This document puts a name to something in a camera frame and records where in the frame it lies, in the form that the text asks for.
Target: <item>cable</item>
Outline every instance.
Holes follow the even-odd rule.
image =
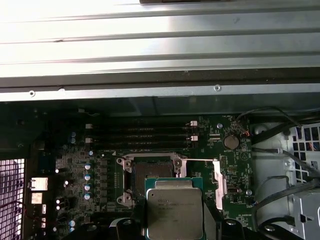
[[[276,110],[278,111],[279,113],[281,113],[282,115],[284,115],[290,122],[294,123],[296,126],[298,127],[302,127],[302,125],[296,121],[295,119],[293,119],[291,116],[289,116],[287,113],[285,113],[284,111],[282,111],[280,108],[276,107],[276,106],[265,106],[265,107],[260,107],[260,108],[255,108],[255,109],[252,109],[252,110],[249,110],[249,111],[246,111],[244,113],[241,113],[236,119],[235,121],[236,122],[239,122],[239,119],[242,118],[243,116],[245,115],[248,115],[248,114],[252,114],[254,112],[257,112],[257,111],[263,111],[263,110]]]
[[[257,152],[257,153],[279,154],[278,149],[263,149],[263,148],[253,147],[252,151]],[[308,164],[306,164],[304,161],[300,160],[295,155],[293,155],[290,152],[287,152],[285,150],[283,150],[282,153],[284,155],[290,157],[295,163],[299,164],[302,168],[307,170],[311,175],[313,175],[313,177],[320,177],[320,172],[318,172],[316,169],[314,169],[311,166],[309,166]]]
[[[320,116],[315,115],[315,116],[307,116],[307,117],[297,117],[298,121],[301,124],[316,124],[320,122]],[[284,131],[289,130],[292,127],[297,126],[295,123],[291,121],[287,121],[284,123],[279,124],[278,126],[275,126],[267,131],[264,131],[258,135],[255,135],[251,138],[251,143],[252,145],[258,144],[260,142],[263,142],[269,138],[272,138],[273,136],[282,133]]]
[[[279,175],[279,176],[268,176],[265,180],[263,180],[259,185],[258,187],[255,189],[255,194],[254,194],[254,199],[257,200],[258,199],[258,193],[261,189],[261,187],[266,183],[268,182],[269,180],[272,180],[272,179],[285,179],[286,180],[286,188],[289,188],[290,187],[290,184],[289,184],[289,177],[286,176],[286,175]]]
[[[28,219],[31,219],[31,220],[34,220],[34,221],[37,221],[37,222],[40,222],[40,223],[43,223],[43,224],[56,224],[56,222],[48,222],[48,221],[42,221],[40,220],[38,217],[32,217],[32,216],[29,216],[27,215],[27,207],[26,205],[21,202],[21,201],[11,201],[11,202],[7,202],[6,204],[3,204],[0,206],[0,209],[8,206],[8,205],[11,205],[11,204],[21,204],[24,208],[24,211],[23,211],[23,215],[28,218]]]
[[[272,203],[276,200],[282,199],[284,197],[287,197],[291,194],[297,194],[303,191],[311,190],[314,189],[315,187],[319,186],[319,180],[318,179],[313,179],[310,182],[292,186],[290,188],[287,188],[285,190],[279,191],[277,193],[274,193],[265,199],[263,199],[261,202],[259,202],[257,205],[253,206],[251,208],[252,211],[252,224],[253,224],[253,230],[257,231],[258,230],[258,221],[257,221],[257,212],[260,208],[264,207],[265,205]]]
[[[292,226],[295,226],[295,218],[293,216],[278,216],[278,217],[273,217],[273,218],[270,218],[266,221],[264,221],[263,223],[261,223],[259,225],[259,228],[260,226],[266,226],[266,225],[269,225],[269,224],[273,224],[273,223],[278,223],[278,222],[283,222],[283,223],[286,223],[288,225],[292,225]]]

